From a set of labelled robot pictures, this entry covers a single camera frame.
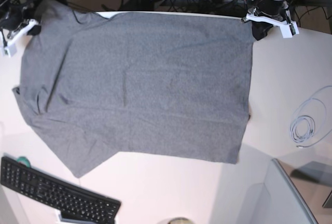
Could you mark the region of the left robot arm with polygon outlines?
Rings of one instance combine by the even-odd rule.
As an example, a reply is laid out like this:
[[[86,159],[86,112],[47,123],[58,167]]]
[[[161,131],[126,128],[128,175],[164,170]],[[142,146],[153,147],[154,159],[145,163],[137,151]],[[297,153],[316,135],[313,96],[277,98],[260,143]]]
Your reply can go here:
[[[287,0],[245,0],[245,3],[247,14],[241,21],[252,24],[252,34],[256,40],[265,38],[273,27],[279,28],[283,38],[299,34]]]

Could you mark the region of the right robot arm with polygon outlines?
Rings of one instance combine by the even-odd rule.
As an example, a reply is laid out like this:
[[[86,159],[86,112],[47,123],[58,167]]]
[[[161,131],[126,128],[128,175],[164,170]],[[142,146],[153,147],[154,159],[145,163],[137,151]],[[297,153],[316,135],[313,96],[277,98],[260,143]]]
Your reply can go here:
[[[36,7],[37,0],[1,0],[1,48],[8,49],[21,36],[39,29]]]

